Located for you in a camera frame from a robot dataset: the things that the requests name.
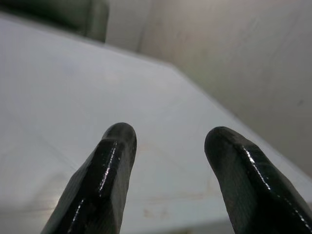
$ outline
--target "white table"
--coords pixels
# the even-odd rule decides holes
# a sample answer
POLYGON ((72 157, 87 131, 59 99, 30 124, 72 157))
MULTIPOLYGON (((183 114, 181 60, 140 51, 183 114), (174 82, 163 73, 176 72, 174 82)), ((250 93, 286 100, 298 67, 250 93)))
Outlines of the white table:
POLYGON ((231 232, 203 151, 220 125, 258 144, 312 201, 305 175, 174 67, 12 19, 0 15, 2 234, 39 233, 70 176, 120 121, 138 136, 122 234, 231 232))

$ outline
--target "white wall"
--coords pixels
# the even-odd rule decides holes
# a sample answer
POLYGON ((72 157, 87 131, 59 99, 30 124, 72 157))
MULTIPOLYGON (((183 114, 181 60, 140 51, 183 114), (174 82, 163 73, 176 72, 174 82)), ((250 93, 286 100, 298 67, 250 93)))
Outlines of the white wall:
POLYGON ((311 12, 311 0, 155 0, 141 52, 175 64, 312 176, 311 12))
POLYGON ((110 0, 106 43, 138 51, 152 0, 110 0))

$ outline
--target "green object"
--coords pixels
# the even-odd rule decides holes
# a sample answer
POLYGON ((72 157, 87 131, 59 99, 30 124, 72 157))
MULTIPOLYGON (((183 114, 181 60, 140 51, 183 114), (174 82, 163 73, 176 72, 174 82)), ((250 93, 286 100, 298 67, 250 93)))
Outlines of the green object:
POLYGON ((0 0, 2 10, 105 42, 107 0, 0 0))

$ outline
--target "glossy black surface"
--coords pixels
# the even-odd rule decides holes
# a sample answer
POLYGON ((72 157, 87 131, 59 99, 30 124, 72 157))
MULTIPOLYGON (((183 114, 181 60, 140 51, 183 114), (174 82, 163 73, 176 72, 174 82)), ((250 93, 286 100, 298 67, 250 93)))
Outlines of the glossy black surface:
POLYGON ((205 141, 236 234, 311 234, 312 212, 258 146, 217 127, 205 141))
POLYGON ((136 149, 130 125, 110 127, 71 177, 41 234, 118 234, 136 149))

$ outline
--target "dark green chair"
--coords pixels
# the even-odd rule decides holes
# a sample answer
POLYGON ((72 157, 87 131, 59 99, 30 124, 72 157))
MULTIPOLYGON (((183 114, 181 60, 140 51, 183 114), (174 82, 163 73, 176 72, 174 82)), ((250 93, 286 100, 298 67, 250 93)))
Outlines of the dark green chair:
POLYGON ((0 0, 0 10, 105 42, 108 0, 0 0))

